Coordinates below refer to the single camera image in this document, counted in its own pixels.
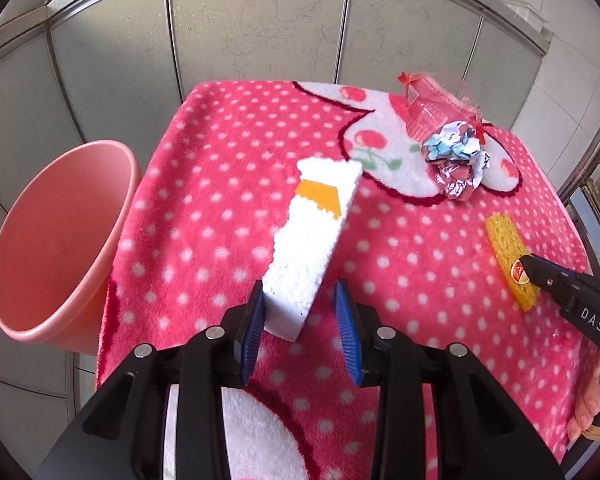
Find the person's right hand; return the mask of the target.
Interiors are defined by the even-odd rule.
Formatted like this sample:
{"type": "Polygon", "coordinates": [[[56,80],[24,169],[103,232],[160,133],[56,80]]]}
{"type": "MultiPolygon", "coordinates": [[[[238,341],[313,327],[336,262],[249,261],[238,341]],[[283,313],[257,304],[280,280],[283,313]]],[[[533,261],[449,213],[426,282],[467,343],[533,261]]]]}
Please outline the person's right hand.
{"type": "Polygon", "coordinates": [[[574,402],[574,411],[567,425],[570,442],[577,440],[583,431],[593,425],[594,417],[600,412],[600,351],[585,375],[574,402]]]}

